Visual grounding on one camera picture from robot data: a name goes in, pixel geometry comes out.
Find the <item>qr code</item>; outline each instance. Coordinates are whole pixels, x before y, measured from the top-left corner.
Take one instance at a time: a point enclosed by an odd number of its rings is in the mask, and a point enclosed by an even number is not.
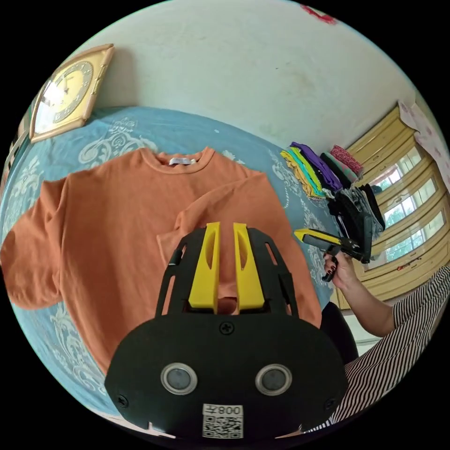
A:
[[[243,416],[203,416],[203,437],[243,438]]]

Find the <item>purple cloth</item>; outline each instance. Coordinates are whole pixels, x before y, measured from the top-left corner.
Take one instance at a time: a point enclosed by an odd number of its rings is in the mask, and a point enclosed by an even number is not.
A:
[[[323,179],[328,184],[330,188],[334,191],[338,191],[342,189],[342,183],[339,181],[339,178],[333,173],[333,171],[327,166],[327,164],[322,161],[307,145],[305,144],[297,144],[293,142],[291,147],[296,147],[300,150],[302,156],[323,176]]]

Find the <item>blue bedsheet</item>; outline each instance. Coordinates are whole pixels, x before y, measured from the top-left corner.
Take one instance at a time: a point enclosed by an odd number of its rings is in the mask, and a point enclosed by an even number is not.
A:
[[[291,138],[301,141],[301,136]],[[28,145],[15,161],[5,186],[0,205],[2,242],[17,219],[39,196],[43,180],[61,179],[71,172],[89,169],[139,147],[187,154],[205,146],[239,164],[266,172],[293,230],[309,227],[337,233],[336,222],[330,219],[326,202],[306,197],[277,146],[205,117],[155,108],[126,107],[97,110],[83,128]],[[331,289],[321,280],[321,252],[301,245],[323,308],[330,300]],[[105,391],[104,376],[84,346],[64,303],[38,311],[24,311],[14,305],[13,309],[34,351],[61,385],[86,407],[118,415]]]

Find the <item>window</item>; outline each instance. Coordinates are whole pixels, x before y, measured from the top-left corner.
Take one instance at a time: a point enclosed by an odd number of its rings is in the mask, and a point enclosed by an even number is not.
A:
[[[374,192],[382,192],[387,188],[390,188],[412,170],[421,160],[421,153],[416,147],[413,147],[405,156],[400,158],[399,161],[372,181],[371,186],[378,186],[378,189],[375,189]]]
[[[367,272],[368,270],[375,269],[412,252],[417,247],[420,247],[425,241],[433,237],[444,226],[444,224],[445,216],[442,211],[439,211],[439,213],[428,224],[412,236],[409,236],[398,244],[384,250],[376,257],[375,261],[371,261],[369,264],[364,264],[364,271]]]
[[[430,178],[414,194],[404,199],[400,204],[394,206],[384,214],[386,228],[395,225],[400,220],[409,216],[422,206],[436,192],[436,184],[433,178]]]

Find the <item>black and white striped shirt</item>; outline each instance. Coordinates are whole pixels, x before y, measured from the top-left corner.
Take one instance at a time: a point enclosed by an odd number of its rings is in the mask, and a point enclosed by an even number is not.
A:
[[[348,390],[332,416],[316,431],[348,419],[393,389],[430,341],[435,322],[450,295],[450,267],[441,267],[426,283],[393,307],[394,330],[345,366]]]

